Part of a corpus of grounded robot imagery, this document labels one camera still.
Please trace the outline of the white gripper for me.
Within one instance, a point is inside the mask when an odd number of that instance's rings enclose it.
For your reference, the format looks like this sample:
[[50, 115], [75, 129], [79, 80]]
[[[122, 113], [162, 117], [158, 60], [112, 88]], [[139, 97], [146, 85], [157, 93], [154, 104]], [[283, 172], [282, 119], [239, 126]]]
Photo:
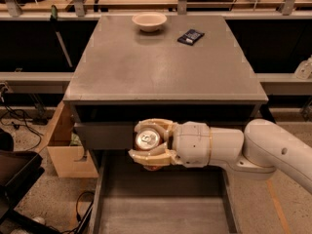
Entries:
[[204, 123], [177, 122], [167, 119], [146, 119], [135, 126], [138, 133], [144, 129], [153, 129], [163, 140], [174, 136], [173, 150], [166, 143], [148, 151], [131, 149], [130, 157], [143, 166], [164, 167], [176, 165], [177, 158], [186, 168], [203, 168], [209, 164], [211, 155], [211, 131]]

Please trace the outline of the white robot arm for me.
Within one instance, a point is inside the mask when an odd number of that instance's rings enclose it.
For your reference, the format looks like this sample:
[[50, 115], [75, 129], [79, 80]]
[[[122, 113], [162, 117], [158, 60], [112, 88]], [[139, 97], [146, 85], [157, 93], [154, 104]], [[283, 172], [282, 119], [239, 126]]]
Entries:
[[241, 131], [147, 119], [138, 122], [135, 133], [129, 155], [149, 171], [169, 165], [217, 166], [236, 176], [267, 180], [280, 170], [312, 192], [312, 148], [270, 121], [252, 120]]

